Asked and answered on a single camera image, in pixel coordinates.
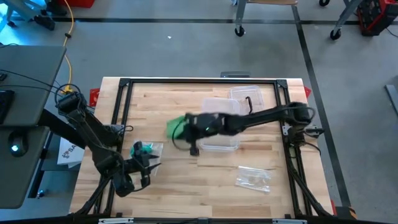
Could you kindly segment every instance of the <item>yellow cable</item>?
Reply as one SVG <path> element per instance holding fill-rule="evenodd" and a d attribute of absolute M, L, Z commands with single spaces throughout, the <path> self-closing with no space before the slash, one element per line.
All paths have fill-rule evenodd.
<path fill-rule="evenodd" d="M 67 1 L 67 0 L 63 0 L 63 1 L 65 1 L 65 4 L 67 5 L 67 7 L 68 7 L 68 9 L 69 9 L 70 17 L 71 17 L 71 19 L 72 19 L 72 25 L 70 26 L 70 29 L 69 29 L 69 31 L 68 31 L 68 35 L 70 35 L 70 34 L 72 33 L 72 30 L 73 30 L 73 25 L 75 24 L 75 19 L 73 18 L 72 9 L 70 8 L 70 6 L 69 6 L 69 4 L 68 4 L 68 1 Z M 64 47 L 67 45 L 68 39 L 69 39 L 68 37 L 65 37 L 65 40 L 63 41 L 63 46 L 64 46 Z M 69 66 L 69 79 L 68 79 L 68 84 L 71 84 L 71 82 L 72 82 L 72 65 L 70 64 L 69 58 L 68 58 L 68 56 L 67 56 L 66 54 L 65 54 L 65 60 L 67 61 L 68 66 Z M 70 88 L 70 86 L 68 86 L 68 85 L 67 85 L 63 90 L 64 90 L 64 92 L 73 91 L 73 90 Z"/>

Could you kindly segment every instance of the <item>black floor line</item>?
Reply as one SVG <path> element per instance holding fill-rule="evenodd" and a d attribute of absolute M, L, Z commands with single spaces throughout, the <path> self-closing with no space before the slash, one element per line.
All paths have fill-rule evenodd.
<path fill-rule="evenodd" d="M 55 22 L 71 22 L 69 17 L 53 17 Z M 12 21 L 23 21 L 23 18 L 14 16 Z M 140 18 L 90 18 L 76 17 L 76 22 L 107 22 L 107 23 L 197 23 L 197 24 L 233 24 L 235 19 L 140 19 Z M 335 25 L 336 21 L 300 21 L 302 25 Z M 243 24 L 296 24 L 291 19 L 244 19 Z M 359 25 L 359 21 L 346 21 L 345 25 Z"/>
<path fill-rule="evenodd" d="M 293 10 L 294 18 L 297 21 L 296 28 L 297 28 L 298 38 L 300 39 L 300 45 L 301 45 L 301 49 L 302 49 L 304 60 L 305 60 L 305 66 L 307 67 L 308 76 L 310 78 L 310 83 L 311 83 L 313 95 L 315 98 L 315 103 L 317 104 L 317 108 L 318 108 L 318 114 L 319 114 L 319 117 L 321 120 L 322 127 L 323 127 L 323 129 L 325 129 L 325 133 L 324 133 L 325 141 L 326 141 L 326 145 L 327 145 L 330 160 L 331 160 L 331 166 L 332 166 L 333 172 L 335 174 L 335 179 L 336 179 L 336 184 L 337 184 L 337 188 L 338 188 L 338 193 L 339 193 L 340 199 L 341 199 L 341 204 L 342 204 L 342 206 L 350 207 L 351 202 L 348 197 L 348 191 L 347 191 L 346 184 L 344 181 L 343 172 L 341 171 L 340 162 L 338 160 L 335 143 L 334 143 L 333 137 L 331 135 L 330 126 L 329 126 L 328 118 L 326 116 L 325 107 L 323 105 L 317 78 L 316 78 L 315 72 L 313 70 L 310 52 L 308 51 L 307 42 L 305 41 L 303 27 L 302 27 L 301 23 L 299 23 L 299 21 L 300 21 L 299 12 L 298 12 L 296 6 L 292 6 L 292 10 Z"/>

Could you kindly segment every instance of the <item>small green object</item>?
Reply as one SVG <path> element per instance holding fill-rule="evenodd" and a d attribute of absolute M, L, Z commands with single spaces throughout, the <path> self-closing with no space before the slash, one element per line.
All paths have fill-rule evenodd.
<path fill-rule="evenodd" d="M 181 135 L 184 131 L 184 119 L 185 116 L 179 116 L 178 118 L 175 118 L 173 120 L 170 120 L 167 122 L 167 127 L 166 127 L 166 136 L 167 138 L 171 139 L 174 133 L 174 139 L 177 139 L 179 135 Z"/>
<path fill-rule="evenodd" d="M 149 144 L 142 143 L 141 151 L 148 152 L 148 154 L 150 154 L 150 153 L 152 153 L 152 146 L 153 146 L 153 143 L 149 143 Z M 132 155 L 134 155 L 134 145 L 132 145 L 130 148 L 130 156 L 132 157 Z"/>

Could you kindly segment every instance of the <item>plastic bag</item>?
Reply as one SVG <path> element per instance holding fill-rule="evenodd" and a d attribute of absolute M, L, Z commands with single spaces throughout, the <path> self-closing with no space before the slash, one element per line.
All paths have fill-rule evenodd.
<path fill-rule="evenodd" d="M 152 148 L 152 152 L 151 152 L 151 154 L 152 155 L 155 155 L 155 156 L 159 156 L 159 158 L 156 158 L 156 159 L 149 159 L 149 165 L 150 166 L 153 166 L 153 165 L 155 165 L 155 164 L 158 164 L 158 163 L 160 163 L 160 158 L 162 157 L 162 151 L 163 151 L 163 143 L 161 143 L 161 142 L 144 142 L 144 141 L 141 141 L 142 142 L 142 146 L 143 147 L 151 147 Z M 151 176 L 156 176 L 156 173 L 157 173 L 157 169 L 159 168 L 160 166 L 157 166 L 157 167 L 155 167 L 155 169 L 153 169 L 151 172 L 150 172 L 150 175 Z"/>
<path fill-rule="evenodd" d="M 243 166 L 239 166 L 238 169 L 235 185 L 265 193 L 270 192 L 271 175 L 268 171 Z"/>

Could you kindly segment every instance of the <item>gray floor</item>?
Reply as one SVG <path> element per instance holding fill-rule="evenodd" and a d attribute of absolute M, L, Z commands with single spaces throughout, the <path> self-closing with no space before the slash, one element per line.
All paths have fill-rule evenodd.
<path fill-rule="evenodd" d="M 335 21 L 343 8 L 342 1 L 326 8 L 316 0 L 298 4 L 301 20 L 308 21 Z M 75 17 L 233 19 L 234 10 L 229 0 L 96 0 L 91 9 L 73 11 Z M 249 4 L 245 19 L 292 20 L 293 14 L 289 6 Z M 59 22 L 49 32 L 34 23 L 17 24 L 17 29 L 6 26 L 0 32 L 0 42 L 61 45 L 70 26 Z M 88 96 L 105 76 L 218 77 L 238 70 L 252 77 L 303 78 L 311 88 L 295 25 L 244 28 L 246 34 L 239 38 L 233 24 L 77 22 L 67 51 L 73 83 Z M 332 28 L 303 26 L 351 203 L 362 220 L 396 223 L 398 117 L 384 85 L 398 75 L 398 39 L 387 32 L 362 37 L 358 26 L 344 26 L 342 38 L 332 42 Z M 398 27 L 390 29 L 398 34 Z M 57 81 L 67 78 L 64 62 Z M 316 107 L 313 95 L 309 102 Z M 47 108 L 55 112 L 52 101 Z M 340 204 L 323 138 L 319 145 L 331 198 Z M 75 181 L 74 173 L 47 174 L 42 187 L 49 190 L 48 197 L 27 199 L 18 210 L 0 210 L 0 220 L 67 214 Z"/>

